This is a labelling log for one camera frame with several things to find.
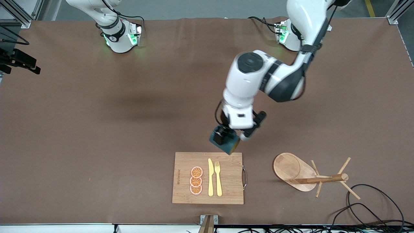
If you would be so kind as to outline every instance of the gray floor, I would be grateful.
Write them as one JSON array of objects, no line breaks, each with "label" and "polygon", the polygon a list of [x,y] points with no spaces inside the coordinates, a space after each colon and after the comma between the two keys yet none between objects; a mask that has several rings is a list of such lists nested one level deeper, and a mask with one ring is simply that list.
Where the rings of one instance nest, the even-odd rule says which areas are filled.
[{"label": "gray floor", "polygon": [[[123,0],[116,10],[124,15],[140,15],[149,20],[287,16],[286,0]],[[343,11],[335,14],[335,17],[369,17],[369,14],[364,0],[354,0]],[[91,18],[63,0],[56,20]]]}]

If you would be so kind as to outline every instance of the metal handle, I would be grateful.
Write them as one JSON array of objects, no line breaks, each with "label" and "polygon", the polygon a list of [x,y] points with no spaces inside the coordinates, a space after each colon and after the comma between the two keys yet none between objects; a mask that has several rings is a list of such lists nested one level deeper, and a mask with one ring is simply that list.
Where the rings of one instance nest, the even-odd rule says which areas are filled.
[{"label": "metal handle", "polygon": [[247,185],[247,172],[246,172],[246,169],[244,168],[244,165],[242,165],[241,167],[243,168],[243,171],[244,171],[244,185],[243,185],[243,190],[244,190],[246,188],[246,185]]}]

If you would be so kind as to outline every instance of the yellow floor stripe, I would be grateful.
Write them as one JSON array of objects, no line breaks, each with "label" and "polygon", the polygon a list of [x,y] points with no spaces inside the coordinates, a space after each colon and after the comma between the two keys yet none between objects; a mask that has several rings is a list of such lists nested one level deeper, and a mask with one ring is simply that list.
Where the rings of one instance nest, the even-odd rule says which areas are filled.
[{"label": "yellow floor stripe", "polygon": [[374,9],[372,8],[371,1],[365,0],[366,8],[368,9],[369,17],[375,17]]}]

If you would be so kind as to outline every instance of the wooden block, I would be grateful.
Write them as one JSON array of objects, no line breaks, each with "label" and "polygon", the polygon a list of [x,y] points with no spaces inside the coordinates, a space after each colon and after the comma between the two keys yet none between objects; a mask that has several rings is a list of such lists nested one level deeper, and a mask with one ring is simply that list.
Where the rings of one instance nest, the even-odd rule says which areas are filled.
[{"label": "wooden block", "polygon": [[[208,159],[220,162],[220,180],[223,195],[217,196],[216,175],[212,177],[214,195],[208,196]],[[242,153],[176,152],[174,166],[173,203],[187,204],[243,204]],[[202,192],[190,192],[190,171],[199,166],[203,169]]]}]

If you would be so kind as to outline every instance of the wooden mug tree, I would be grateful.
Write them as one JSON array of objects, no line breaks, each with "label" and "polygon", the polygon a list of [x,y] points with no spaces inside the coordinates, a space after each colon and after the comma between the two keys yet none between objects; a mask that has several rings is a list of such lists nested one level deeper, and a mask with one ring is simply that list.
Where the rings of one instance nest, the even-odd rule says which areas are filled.
[{"label": "wooden mug tree", "polygon": [[311,160],[312,168],[296,155],[282,153],[273,160],[273,170],[280,179],[300,191],[311,191],[316,187],[316,184],[319,184],[316,197],[319,197],[322,183],[340,182],[352,195],[360,200],[361,198],[345,183],[349,176],[342,173],[350,160],[351,158],[348,158],[345,161],[337,174],[325,176],[319,174],[313,160]]}]

